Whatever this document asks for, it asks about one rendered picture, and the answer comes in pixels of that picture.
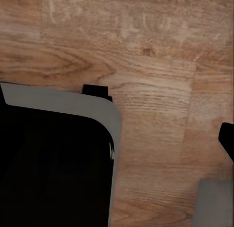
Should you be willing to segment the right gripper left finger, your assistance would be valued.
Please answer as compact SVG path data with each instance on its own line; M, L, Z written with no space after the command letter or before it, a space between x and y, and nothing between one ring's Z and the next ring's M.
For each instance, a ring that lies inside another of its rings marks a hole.
M21 123L0 128L0 181L25 141Z

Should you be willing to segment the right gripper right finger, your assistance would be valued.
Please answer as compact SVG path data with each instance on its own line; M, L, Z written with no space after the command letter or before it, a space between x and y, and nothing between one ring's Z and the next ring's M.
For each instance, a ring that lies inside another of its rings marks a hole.
M234 124L222 123L218 138L234 162Z

